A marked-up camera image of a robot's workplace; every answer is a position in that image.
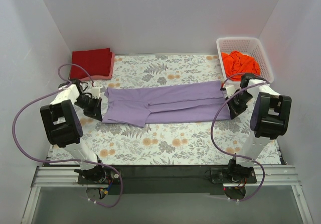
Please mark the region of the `purple t shirt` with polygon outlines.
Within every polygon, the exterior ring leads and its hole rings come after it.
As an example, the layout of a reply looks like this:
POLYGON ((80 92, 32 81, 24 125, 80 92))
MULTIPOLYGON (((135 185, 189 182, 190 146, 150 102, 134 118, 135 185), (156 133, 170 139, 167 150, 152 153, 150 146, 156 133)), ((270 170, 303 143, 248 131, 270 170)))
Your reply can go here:
POLYGON ((230 120, 219 81, 154 88, 108 88, 106 124, 171 124, 230 120))

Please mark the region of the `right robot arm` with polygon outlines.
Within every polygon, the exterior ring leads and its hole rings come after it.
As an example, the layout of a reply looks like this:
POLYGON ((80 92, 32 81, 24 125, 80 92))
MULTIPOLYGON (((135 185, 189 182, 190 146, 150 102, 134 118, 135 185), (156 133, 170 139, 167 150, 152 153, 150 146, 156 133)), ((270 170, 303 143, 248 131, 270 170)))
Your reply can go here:
POLYGON ((245 112, 251 99, 255 99, 255 106, 250 135, 228 163, 227 177, 235 183, 251 176, 254 161, 268 143, 286 133, 289 123, 291 97, 277 93, 267 80, 253 73, 241 74, 240 89, 228 102, 231 119, 245 112))

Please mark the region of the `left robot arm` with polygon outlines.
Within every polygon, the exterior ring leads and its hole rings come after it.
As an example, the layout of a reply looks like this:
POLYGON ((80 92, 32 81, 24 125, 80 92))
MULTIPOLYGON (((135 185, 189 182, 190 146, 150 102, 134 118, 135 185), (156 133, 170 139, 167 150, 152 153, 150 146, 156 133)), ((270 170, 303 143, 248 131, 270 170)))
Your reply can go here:
POLYGON ((75 172, 89 181, 100 184, 107 178, 107 172, 100 165, 102 161, 81 141, 83 129, 75 106, 91 119, 102 121, 101 92, 103 88, 94 86, 89 90, 78 79, 59 85, 60 91, 54 100, 40 108, 45 132, 51 145, 69 152, 80 168, 75 172))

